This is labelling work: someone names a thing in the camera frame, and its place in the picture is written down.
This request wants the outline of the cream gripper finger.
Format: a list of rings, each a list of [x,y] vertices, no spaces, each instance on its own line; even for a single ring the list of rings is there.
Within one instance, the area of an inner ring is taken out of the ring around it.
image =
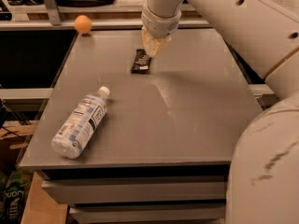
[[[145,35],[142,37],[142,41],[143,41],[143,47],[144,50],[146,51],[147,54],[151,54],[152,53],[152,37],[150,35]]]
[[[166,43],[163,43],[163,44],[153,44],[150,47],[149,56],[151,58],[157,56],[166,46],[167,46]]]

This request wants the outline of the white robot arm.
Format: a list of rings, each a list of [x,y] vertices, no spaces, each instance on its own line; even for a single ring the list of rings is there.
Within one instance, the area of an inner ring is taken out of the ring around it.
[[[230,165],[225,224],[299,224],[298,17],[269,0],[147,0],[143,40],[156,54],[188,2],[278,98],[241,134]]]

